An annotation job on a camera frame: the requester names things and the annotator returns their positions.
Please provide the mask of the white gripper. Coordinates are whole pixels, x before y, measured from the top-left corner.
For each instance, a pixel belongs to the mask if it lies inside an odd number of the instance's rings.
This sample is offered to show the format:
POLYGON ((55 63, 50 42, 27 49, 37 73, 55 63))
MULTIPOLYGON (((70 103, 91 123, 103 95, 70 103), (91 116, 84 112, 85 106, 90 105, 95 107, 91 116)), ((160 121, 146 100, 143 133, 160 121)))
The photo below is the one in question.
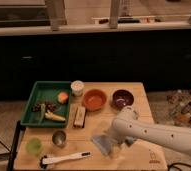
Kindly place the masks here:
POLYGON ((120 156, 121 147, 119 145, 125 142, 125 137, 119 132, 112 129, 108 129, 106 131, 106 136, 109 139, 110 143, 114 144, 111 148, 110 157, 112 159, 116 159, 120 156))

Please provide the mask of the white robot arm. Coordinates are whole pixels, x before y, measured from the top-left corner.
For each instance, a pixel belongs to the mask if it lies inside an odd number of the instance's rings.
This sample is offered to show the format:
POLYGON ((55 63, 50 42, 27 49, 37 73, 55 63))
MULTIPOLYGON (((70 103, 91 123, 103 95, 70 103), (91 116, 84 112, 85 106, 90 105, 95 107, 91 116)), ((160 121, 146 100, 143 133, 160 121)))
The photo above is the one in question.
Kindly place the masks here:
POLYGON ((191 156, 191 128, 141 122, 131 106, 113 118, 108 135, 119 144, 134 137, 191 156))

